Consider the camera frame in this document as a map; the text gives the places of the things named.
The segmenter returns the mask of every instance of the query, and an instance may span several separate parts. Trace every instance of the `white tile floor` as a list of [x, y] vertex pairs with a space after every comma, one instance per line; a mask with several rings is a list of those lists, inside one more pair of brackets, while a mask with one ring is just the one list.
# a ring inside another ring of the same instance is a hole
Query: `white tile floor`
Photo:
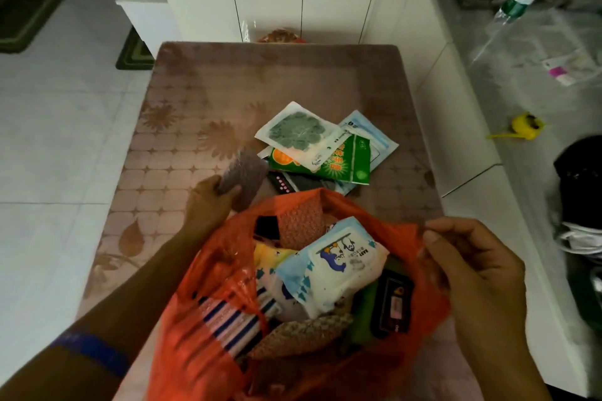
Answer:
[[0, 55], [0, 384], [77, 312], [150, 72], [114, 0], [65, 0]]

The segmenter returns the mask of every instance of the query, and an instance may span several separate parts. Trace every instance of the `red plastic bag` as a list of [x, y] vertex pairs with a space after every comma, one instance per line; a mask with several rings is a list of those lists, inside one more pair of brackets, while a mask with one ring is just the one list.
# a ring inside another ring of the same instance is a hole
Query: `red plastic bag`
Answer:
[[[305, 200], [320, 198], [325, 214], [339, 219], [356, 217], [368, 233], [391, 253], [402, 259], [414, 281], [411, 321], [408, 333], [391, 334], [346, 359], [325, 349], [301, 356], [295, 362], [303, 368], [293, 388], [282, 399], [307, 397], [329, 399], [374, 399], [399, 389], [423, 339], [449, 313], [449, 303], [426, 279], [416, 259], [422, 246], [415, 224], [387, 224], [367, 214], [342, 195], [325, 189], [281, 195], [227, 220], [202, 247], [162, 316], [148, 401], [225, 401], [245, 397], [254, 367], [243, 373], [222, 348], [200, 316], [195, 300], [211, 297], [227, 301], [244, 313], [260, 317], [267, 324], [256, 298], [253, 263], [253, 231], [261, 215], [290, 212]], [[285, 367], [290, 361], [282, 361]]]

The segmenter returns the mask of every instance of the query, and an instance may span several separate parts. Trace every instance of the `green packet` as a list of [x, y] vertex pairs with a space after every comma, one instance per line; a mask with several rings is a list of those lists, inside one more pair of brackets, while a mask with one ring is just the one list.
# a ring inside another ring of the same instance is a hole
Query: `green packet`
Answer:
[[343, 142], [321, 167], [312, 172], [288, 155], [273, 149], [268, 157], [271, 169], [291, 173], [312, 174], [353, 184], [370, 183], [370, 140], [352, 135]]

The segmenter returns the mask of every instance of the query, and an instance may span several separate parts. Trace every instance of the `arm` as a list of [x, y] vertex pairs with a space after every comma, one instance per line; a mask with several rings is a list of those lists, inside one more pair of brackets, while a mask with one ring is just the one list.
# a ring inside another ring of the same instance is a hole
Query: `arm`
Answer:
[[426, 223], [425, 263], [449, 292], [460, 349], [486, 401], [551, 401], [529, 353], [525, 267], [481, 222]]
[[[130, 363], [145, 344], [200, 247], [230, 213], [240, 191], [217, 196], [220, 176], [200, 182], [188, 199], [182, 229], [121, 287], [69, 331], [100, 338]], [[0, 388], [0, 401], [110, 401], [121, 378], [97, 361], [60, 346], [42, 350]]]

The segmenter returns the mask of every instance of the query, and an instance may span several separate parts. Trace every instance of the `succulent picture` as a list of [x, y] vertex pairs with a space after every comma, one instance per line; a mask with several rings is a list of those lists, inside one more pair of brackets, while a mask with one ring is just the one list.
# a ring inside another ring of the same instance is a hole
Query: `succulent picture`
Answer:
[[315, 117], [304, 112], [295, 112], [270, 129], [269, 137], [286, 148], [307, 150], [322, 139], [326, 129]]

